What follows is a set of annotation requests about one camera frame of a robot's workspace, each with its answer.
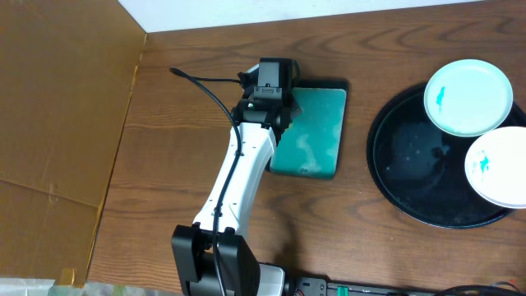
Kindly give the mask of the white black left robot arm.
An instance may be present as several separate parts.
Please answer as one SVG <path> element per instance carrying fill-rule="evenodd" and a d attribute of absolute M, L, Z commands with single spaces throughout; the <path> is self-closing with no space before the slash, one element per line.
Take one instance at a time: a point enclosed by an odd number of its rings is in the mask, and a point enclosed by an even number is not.
<path fill-rule="evenodd" d="M 286 271 L 260 263 L 246 236 L 263 172 L 291 122 L 294 98 L 283 88 L 257 86 L 227 116 L 228 149 L 215 184 L 190 226 L 171 240 L 178 277 L 189 296 L 287 295 Z"/>

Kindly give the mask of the mint green plate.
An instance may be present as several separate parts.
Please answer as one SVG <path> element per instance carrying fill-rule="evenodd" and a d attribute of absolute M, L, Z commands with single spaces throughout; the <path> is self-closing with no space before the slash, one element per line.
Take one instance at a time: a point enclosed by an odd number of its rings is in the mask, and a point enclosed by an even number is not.
<path fill-rule="evenodd" d="M 428 81 L 423 95 L 427 116 L 452 136 L 481 136 L 508 117 L 514 103 L 509 78 L 478 59 L 450 62 Z"/>

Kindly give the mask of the white pink plate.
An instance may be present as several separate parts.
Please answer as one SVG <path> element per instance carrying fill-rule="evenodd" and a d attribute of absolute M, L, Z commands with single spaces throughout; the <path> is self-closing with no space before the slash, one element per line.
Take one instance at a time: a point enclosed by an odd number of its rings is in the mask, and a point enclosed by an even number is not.
<path fill-rule="evenodd" d="M 500 127 L 480 136 L 468 149 L 464 172 L 482 198 L 505 208 L 523 209 L 525 128 Z"/>

